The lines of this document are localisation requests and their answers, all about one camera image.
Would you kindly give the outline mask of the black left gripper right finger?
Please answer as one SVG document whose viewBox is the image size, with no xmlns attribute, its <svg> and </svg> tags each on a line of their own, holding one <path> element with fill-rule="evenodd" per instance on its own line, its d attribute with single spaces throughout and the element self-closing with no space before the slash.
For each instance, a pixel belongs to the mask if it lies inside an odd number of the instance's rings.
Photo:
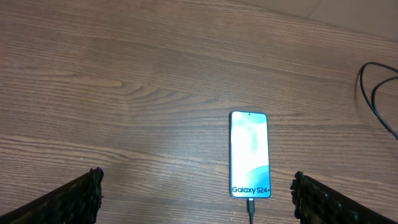
<svg viewBox="0 0 398 224">
<path fill-rule="evenodd" d="M 397 224 L 300 171 L 290 190 L 300 224 Z"/>
</svg>

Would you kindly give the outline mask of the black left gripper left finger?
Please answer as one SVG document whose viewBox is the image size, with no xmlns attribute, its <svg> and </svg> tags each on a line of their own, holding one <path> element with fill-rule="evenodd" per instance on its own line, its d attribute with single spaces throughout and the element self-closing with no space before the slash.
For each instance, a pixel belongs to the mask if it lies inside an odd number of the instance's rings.
<svg viewBox="0 0 398 224">
<path fill-rule="evenodd" d="M 95 224 L 102 203 L 101 168 L 1 216 L 3 224 Z"/>
</svg>

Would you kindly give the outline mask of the blue Galaxy smartphone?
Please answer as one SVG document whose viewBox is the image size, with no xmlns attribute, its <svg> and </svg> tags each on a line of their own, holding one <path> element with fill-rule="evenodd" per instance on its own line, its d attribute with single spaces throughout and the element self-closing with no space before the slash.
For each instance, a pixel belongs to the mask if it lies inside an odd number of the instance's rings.
<svg viewBox="0 0 398 224">
<path fill-rule="evenodd" d="M 264 113 L 230 114 L 230 192 L 234 198 L 271 196 L 268 117 Z"/>
</svg>

